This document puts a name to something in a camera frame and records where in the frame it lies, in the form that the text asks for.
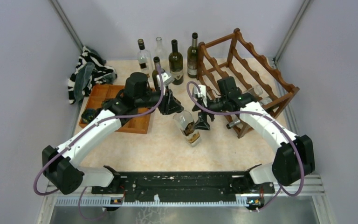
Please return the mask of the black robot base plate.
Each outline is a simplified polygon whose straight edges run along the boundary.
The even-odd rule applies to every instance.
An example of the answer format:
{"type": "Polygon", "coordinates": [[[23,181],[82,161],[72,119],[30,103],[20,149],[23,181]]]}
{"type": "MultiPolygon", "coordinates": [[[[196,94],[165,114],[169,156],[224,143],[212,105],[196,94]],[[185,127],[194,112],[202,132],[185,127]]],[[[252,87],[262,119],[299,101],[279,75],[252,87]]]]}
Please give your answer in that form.
{"type": "Polygon", "coordinates": [[[92,194],[125,194],[125,202],[234,202],[237,194],[273,194],[273,183],[255,184],[247,171],[121,172],[92,194]]]}

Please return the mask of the green wine bottle silver neck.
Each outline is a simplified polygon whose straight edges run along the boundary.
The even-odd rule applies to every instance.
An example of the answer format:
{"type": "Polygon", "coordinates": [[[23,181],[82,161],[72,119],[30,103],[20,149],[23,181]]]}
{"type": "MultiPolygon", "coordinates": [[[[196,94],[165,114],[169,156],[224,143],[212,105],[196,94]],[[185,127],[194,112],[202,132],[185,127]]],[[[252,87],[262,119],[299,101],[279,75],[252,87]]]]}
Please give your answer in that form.
{"type": "Polygon", "coordinates": [[[152,80],[154,84],[154,88],[156,91],[160,91],[160,79],[159,79],[159,71],[165,72],[165,70],[161,67],[160,58],[158,56],[155,56],[153,58],[155,69],[152,72],[152,80]]]}

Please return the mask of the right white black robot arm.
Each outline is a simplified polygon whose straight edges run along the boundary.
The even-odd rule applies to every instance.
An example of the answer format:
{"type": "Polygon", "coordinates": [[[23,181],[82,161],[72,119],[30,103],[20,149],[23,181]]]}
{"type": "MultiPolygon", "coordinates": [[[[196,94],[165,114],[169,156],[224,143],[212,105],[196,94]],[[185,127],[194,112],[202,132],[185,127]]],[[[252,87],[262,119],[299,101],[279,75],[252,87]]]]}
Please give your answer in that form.
{"type": "Polygon", "coordinates": [[[198,111],[199,119],[195,127],[210,130],[207,116],[237,115],[250,125],[274,150],[275,158],[270,164],[251,168],[244,179],[244,187],[256,192],[263,183],[278,182],[289,186],[296,181],[303,182],[306,175],[315,171],[313,142],[307,135],[300,136],[279,124],[250,92],[242,92],[233,77],[218,80],[220,96],[210,99],[205,85],[195,84],[187,87],[191,100],[195,103],[193,111],[198,111]]]}

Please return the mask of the brown wooden wine rack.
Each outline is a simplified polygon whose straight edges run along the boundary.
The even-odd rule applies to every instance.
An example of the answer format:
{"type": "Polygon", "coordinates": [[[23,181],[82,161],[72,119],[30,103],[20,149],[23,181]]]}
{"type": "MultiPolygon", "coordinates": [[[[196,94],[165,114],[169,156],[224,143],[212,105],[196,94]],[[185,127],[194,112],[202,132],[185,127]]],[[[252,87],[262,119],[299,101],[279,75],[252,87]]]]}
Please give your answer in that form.
{"type": "Polygon", "coordinates": [[[264,109],[266,109],[273,118],[277,118],[283,112],[299,91],[299,87],[284,81],[281,72],[277,68],[273,68],[264,55],[258,54],[251,42],[245,41],[239,28],[234,29],[231,34],[208,43],[199,42],[198,34],[193,33],[191,47],[197,50],[196,79],[202,84],[205,84],[205,78],[209,80],[212,86],[206,86],[206,89],[208,95],[213,99],[217,96],[216,93],[212,93],[213,89],[216,89],[218,93],[222,92],[214,73],[217,73],[221,78],[235,77],[240,83],[239,86],[244,87],[246,90],[255,87],[257,84],[260,85],[261,89],[265,91],[267,96],[272,100],[264,106],[264,109]],[[214,57],[209,55],[208,49],[226,41],[230,41],[227,59],[223,63],[218,63],[214,57]],[[236,47],[238,43],[266,70],[268,77],[273,78],[279,86],[286,91],[283,96],[276,96],[271,85],[264,82],[260,73],[252,69],[248,60],[240,56],[236,47]]]}

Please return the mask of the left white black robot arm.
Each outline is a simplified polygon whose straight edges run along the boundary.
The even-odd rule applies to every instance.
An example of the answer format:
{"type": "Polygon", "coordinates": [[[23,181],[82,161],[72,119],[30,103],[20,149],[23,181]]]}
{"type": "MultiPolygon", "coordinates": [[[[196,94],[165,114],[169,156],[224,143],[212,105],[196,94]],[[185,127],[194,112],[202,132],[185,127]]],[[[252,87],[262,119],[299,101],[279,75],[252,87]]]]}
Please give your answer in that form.
{"type": "Polygon", "coordinates": [[[134,72],[126,79],[125,86],[115,98],[102,103],[93,120],[71,139],[57,147],[47,146],[42,151],[42,171],[58,191],[71,194],[81,187],[102,187],[110,193],[120,190],[119,173],[109,166],[102,168],[81,167],[84,158],[106,137],[139,117],[138,110],[146,108],[144,115],[156,109],[162,115],[171,115],[184,110],[173,96],[169,84],[174,77],[169,72],[158,76],[158,85],[153,91],[147,75],[134,72]]]}

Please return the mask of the dark green wine bottle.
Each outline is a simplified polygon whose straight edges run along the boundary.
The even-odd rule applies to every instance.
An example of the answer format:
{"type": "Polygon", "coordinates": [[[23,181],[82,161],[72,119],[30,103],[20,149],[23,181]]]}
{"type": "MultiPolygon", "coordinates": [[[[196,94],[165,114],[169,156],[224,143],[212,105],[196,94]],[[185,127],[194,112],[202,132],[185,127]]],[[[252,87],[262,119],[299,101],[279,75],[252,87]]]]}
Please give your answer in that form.
{"type": "Polygon", "coordinates": [[[190,78],[197,77],[198,69],[198,33],[192,33],[192,44],[187,50],[187,74],[190,78]]]}

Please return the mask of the dark wine bottle black cap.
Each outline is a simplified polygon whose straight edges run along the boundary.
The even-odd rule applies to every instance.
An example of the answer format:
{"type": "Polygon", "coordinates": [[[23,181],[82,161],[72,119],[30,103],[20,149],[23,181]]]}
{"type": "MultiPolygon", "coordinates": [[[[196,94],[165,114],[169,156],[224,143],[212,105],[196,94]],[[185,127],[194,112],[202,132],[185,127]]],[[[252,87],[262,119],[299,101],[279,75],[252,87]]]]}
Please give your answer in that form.
{"type": "Polygon", "coordinates": [[[184,81],[183,71],[183,56],[178,51],[178,41],[176,39],[171,40],[172,52],[168,56],[169,70],[172,74],[174,85],[180,85],[184,81]]]}

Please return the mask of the slim clear glass bottle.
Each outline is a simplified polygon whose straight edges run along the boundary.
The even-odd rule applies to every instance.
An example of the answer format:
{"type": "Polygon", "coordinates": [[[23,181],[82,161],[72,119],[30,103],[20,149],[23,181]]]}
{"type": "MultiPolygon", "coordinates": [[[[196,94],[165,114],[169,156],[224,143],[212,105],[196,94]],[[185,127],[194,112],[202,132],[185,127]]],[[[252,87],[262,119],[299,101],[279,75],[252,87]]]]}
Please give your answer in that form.
{"type": "Polygon", "coordinates": [[[261,98],[261,95],[263,94],[263,89],[260,85],[255,85],[247,89],[246,92],[250,93],[252,96],[259,100],[261,98]]]}

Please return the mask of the olive wine bottle grey cap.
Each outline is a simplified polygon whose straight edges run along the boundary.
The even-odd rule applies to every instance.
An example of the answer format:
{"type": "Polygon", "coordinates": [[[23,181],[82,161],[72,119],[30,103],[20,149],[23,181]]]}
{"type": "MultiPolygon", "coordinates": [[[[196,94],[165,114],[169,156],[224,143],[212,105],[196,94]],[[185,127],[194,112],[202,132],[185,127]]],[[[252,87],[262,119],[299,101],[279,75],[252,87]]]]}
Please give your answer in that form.
{"type": "MultiPolygon", "coordinates": [[[[262,100],[259,101],[259,103],[261,105],[267,105],[269,103],[271,103],[273,100],[270,98],[270,97],[266,97],[266,98],[263,98],[262,100]]],[[[235,126],[239,125],[241,123],[241,121],[237,118],[237,119],[234,119],[232,122],[228,123],[226,125],[226,128],[227,129],[232,129],[234,128],[235,126]]]]}

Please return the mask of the clear square spirit bottle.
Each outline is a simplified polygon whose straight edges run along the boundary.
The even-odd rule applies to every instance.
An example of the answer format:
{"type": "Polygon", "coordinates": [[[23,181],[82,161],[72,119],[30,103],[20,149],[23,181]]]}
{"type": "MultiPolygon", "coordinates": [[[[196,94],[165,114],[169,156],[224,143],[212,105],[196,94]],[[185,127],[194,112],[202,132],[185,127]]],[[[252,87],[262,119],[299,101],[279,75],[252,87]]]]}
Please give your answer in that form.
{"type": "Polygon", "coordinates": [[[137,53],[138,64],[140,66],[141,72],[145,73],[148,77],[151,77],[152,74],[152,63],[151,63],[151,53],[145,48],[145,43],[143,39],[138,39],[139,52],[137,53]]]}

